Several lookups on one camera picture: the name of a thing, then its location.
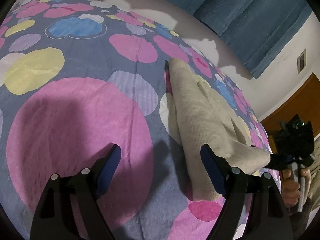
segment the hand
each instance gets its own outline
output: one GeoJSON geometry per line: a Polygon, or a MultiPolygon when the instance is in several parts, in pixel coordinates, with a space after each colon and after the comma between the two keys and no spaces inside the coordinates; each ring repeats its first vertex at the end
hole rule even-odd
{"type": "MultiPolygon", "coordinates": [[[[299,191],[300,184],[295,182],[293,179],[290,179],[291,170],[282,171],[282,180],[281,180],[281,188],[282,188],[282,199],[287,208],[293,207],[298,203],[299,198],[301,197],[301,192],[299,191]]],[[[310,187],[310,170],[308,168],[301,169],[301,176],[306,177],[306,191],[309,191],[310,187]]]]}

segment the wall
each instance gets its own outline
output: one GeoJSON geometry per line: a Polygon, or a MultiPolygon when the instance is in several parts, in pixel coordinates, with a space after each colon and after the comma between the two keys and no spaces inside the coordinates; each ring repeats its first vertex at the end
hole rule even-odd
{"type": "Polygon", "coordinates": [[[165,0],[104,0],[151,18],[178,33],[243,90],[257,117],[263,120],[284,103],[314,71],[320,77],[320,23],[312,14],[266,71],[256,80],[214,32],[165,0]],[[307,49],[307,66],[297,75],[297,58],[307,49]]]}

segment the beige garment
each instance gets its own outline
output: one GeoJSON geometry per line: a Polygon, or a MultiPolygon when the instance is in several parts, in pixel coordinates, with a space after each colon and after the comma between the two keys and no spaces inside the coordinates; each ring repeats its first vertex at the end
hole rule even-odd
{"type": "Polygon", "coordinates": [[[252,142],[242,118],[187,63],[173,58],[169,61],[169,71],[193,200],[216,200],[220,194],[214,190],[202,164],[202,145],[207,143],[217,156],[246,174],[267,165],[270,155],[263,149],[250,147],[252,142]]]}
{"type": "Polygon", "coordinates": [[[308,197],[311,199],[311,211],[320,206],[320,139],[315,141],[315,162],[309,167],[311,185],[308,197]]]}

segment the polka dot bed sheet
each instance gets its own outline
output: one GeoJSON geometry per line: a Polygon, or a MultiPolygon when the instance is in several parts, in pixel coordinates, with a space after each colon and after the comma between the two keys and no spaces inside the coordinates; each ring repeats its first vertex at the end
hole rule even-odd
{"type": "MultiPolygon", "coordinates": [[[[253,144],[269,151],[242,91],[167,27],[96,0],[25,0],[9,12],[0,27],[0,202],[25,239],[49,176],[91,167],[114,143],[122,157],[98,204],[115,237],[206,239],[224,199],[190,197],[169,123],[171,57],[217,90],[253,144]]],[[[248,196],[235,238],[249,205],[248,196]]]]}

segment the silver screw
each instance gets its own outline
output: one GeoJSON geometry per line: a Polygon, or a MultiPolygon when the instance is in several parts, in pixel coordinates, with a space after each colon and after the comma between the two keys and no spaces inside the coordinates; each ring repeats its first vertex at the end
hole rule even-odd
{"type": "Polygon", "coordinates": [[[271,179],[271,174],[268,172],[263,173],[263,176],[267,179],[271,179]]]}
{"type": "Polygon", "coordinates": [[[89,168],[84,168],[82,171],[81,171],[81,173],[83,174],[83,175],[86,175],[86,174],[88,174],[90,172],[90,169],[89,168]]]}
{"type": "Polygon", "coordinates": [[[55,180],[57,178],[58,178],[58,174],[52,174],[51,177],[50,177],[50,179],[52,179],[52,180],[55,180]]]}
{"type": "Polygon", "coordinates": [[[232,173],[234,173],[234,174],[239,174],[239,173],[240,173],[240,169],[237,168],[237,167],[232,167],[231,171],[232,171],[232,173]]]}

